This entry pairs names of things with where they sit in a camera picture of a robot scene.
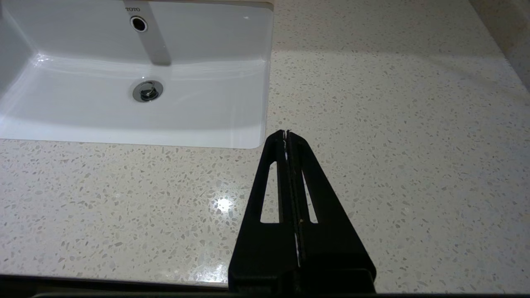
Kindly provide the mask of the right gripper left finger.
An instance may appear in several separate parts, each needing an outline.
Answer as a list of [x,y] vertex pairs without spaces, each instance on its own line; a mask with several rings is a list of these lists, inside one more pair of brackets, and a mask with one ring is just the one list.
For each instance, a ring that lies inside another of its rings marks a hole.
[[[273,163],[277,167],[279,221],[263,223],[261,215],[270,166]],[[285,132],[279,130],[265,141],[231,257],[229,273],[282,274],[298,265]]]

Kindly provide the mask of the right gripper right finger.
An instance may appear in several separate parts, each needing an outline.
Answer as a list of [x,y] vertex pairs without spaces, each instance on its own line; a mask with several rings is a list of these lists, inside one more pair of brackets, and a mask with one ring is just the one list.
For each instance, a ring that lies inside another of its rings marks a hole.
[[316,155],[293,132],[289,132],[289,173],[301,266],[376,272]]

